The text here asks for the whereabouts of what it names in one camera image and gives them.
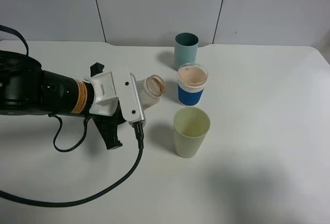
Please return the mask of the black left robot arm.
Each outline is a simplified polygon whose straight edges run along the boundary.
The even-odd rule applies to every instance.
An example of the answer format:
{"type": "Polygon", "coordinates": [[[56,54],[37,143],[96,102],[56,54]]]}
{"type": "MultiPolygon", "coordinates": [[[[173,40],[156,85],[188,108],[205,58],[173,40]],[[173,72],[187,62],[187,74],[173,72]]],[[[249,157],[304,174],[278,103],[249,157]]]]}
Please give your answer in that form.
{"type": "Polygon", "coordinates": [[[108,150],[122,146],[117,136],[124,123],[119,107],[112,116],[90,113],[94,89],[89,82],[44,71],[24,54],[1,51],[1,115],[77,116],[86,126],[92,119],[108,150]]]}

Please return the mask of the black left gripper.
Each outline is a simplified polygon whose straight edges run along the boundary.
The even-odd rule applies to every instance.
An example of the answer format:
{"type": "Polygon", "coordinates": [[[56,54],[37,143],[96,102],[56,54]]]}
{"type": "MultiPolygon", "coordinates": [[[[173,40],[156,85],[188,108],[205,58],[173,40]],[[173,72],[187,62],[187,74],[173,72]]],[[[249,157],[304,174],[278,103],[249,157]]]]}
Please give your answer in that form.
{"type": "MultiPolygon", "coordinates": [[[[94,77],[97,74],[103,73],[104,65],[96,62],[90,67],[90,76],[94,77]]],[[[123,118],[120,102],[112,116],[100,116],[89,113],[91,105],[84,108],[84,116],[90,116],[96,125],[107,150],[120,148],[123,144],[119,141],[117,132],[118,125],[123,124],[126,120],[123,118]]]]}

